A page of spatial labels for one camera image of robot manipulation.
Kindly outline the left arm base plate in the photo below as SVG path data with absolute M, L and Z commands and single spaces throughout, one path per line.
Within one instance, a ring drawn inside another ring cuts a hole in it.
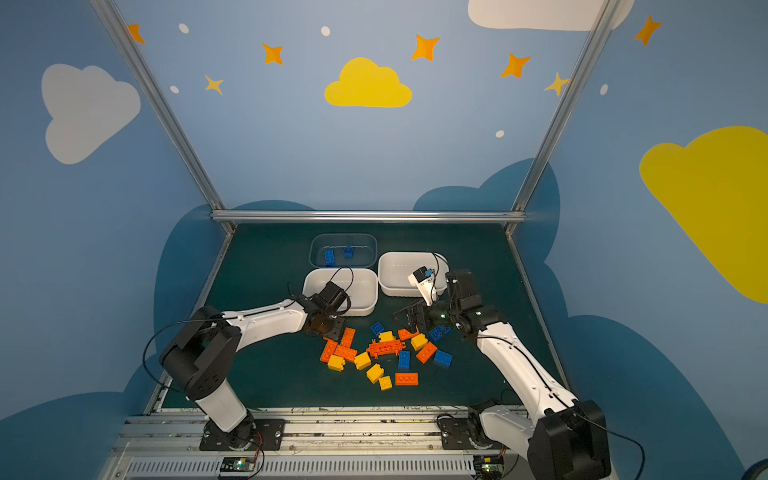
M 212 420 L 203 429 L 200 451 L 277 451 L 286 422 L 282 419 L 244 419 L 231 432 L 224 432 Z

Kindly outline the blue long brick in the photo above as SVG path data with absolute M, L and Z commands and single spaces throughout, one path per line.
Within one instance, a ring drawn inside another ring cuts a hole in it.
M 335 253 L 332 249 L 326 249 L 324 251 L 324 261 L 327 267 L 333 267 L 336 265 Z

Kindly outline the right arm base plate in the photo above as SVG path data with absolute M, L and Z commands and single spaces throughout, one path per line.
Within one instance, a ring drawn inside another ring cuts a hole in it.
M 436 419 L 444 450 L 489 450 L 501 445 L 489 439 L 475 417 L 455 418 L 440 416 Z

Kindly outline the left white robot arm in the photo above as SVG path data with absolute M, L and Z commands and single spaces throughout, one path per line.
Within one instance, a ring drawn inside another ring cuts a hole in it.
M 237 353 L 258 342 L 299 331 L 337 339 L 349 295 L 295 295 L 250 310 L 218 312 L 205 307 L 185 323 L 160 355 L 162 368 L 223 433 L 248 424 L 248 410 L 228 375 Z

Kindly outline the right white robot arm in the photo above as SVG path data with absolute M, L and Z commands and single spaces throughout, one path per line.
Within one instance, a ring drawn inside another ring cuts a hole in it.
M 605 416 L 593 401 L 580 401 L 530 354 L 512 325 L 486 304 L 469 271 L 421 266 L 382 278 L 389 296 L 412 297 L 402 309 L 409 330 L 456 329 L 491 360 L 525 407 L 517 414 L 490 402 L 467 417 L 436 419 L 444 449 L 497 445 L 525 460 L 537 479 L 605 479 L 612 473 Z

